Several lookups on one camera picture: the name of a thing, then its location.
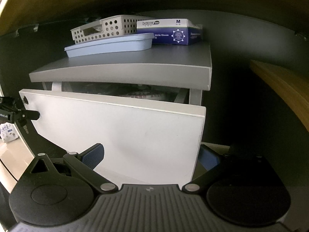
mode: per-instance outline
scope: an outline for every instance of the plastic bag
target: plastic bag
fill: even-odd
[[[14,125],[11,123],[0,124],[0,131],[0,136],[4,143],[8,143],[18,138],[18,133],[16,132]]]

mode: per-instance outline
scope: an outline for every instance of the logo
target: logo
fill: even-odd
[[[147,187],[147,188],[145,188],[146,189],[146,191],[148,191],[148,192],[151,192],[151,191],[153,191],[154,190],[154,188],[153,187]]]
[[[2,113],[0,113],[0,117],[7,118],[8,116],[7,116],[7,115],[4,115],[4,114],[2,114]]]
[[[159,21],[154,21],[154,22],[143,22],[143,25],[153,25],[153,24],[159,24]]]
[[[172,34],[173,41],[177,41],[178,43],[183,42],[184,37],[185,35],[183,34],[183,31],[180,31],[179,29],[177,29],[176,31],[173,31],[173,34]]]

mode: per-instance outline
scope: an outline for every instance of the light blue plastic tray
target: light blue plastic tray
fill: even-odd
[[[133,34],[100,39],[65,47],[68,57],[108,52],[141,51],[151,48],[153,33]]]

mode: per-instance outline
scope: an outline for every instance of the gray ridged plate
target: gray ridged plate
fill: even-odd
[[[19,223],[12,232],[288,232],[282,224],[244,228],[215,216],[198,195],[177,185],[124,185],[101,195],[82,218],[66,225],[38,228]]]

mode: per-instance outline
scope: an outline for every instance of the gray shelf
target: gray shelf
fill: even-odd
[[[200,42],[64,58],[29,76],[31,82],[108,82],[209,90],[211,72],[209,44]]]

